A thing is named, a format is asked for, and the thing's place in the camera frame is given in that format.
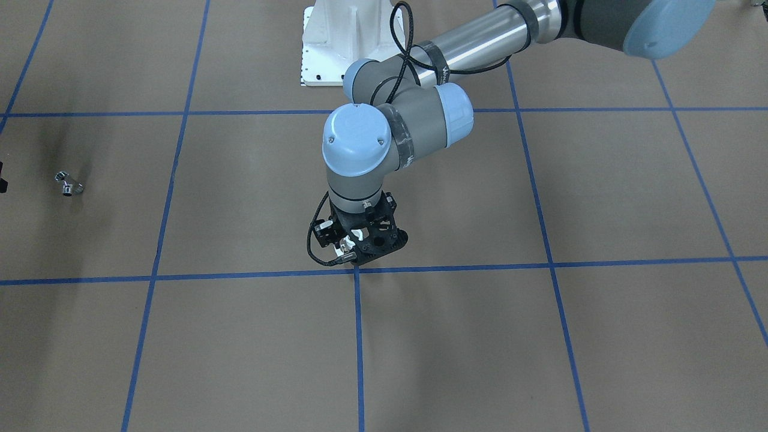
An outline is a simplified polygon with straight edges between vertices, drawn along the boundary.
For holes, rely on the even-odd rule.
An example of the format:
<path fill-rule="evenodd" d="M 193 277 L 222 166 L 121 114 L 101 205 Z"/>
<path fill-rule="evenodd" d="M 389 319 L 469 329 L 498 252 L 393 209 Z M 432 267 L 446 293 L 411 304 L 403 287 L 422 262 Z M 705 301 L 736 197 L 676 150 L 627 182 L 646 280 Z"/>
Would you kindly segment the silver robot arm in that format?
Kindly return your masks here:
<path fill-rule="evenodd" d="M 438 37 L 395 41 L 384 61 L 348 66 L 348 103 L 323 129 L 328 190 L 313 216 L 307 248 L 332 247 L 325 267 L 360 266 L 403 248 L 408 235 L 395 222 L 396 202 L 382 191 L 387 175 L 467 137 L 474 110 L 463 77 L 502 67 L 535 44 L 572 38 L 631 57 L 661 59 L 686 46 L 714 1 L 507 1 Z"/>

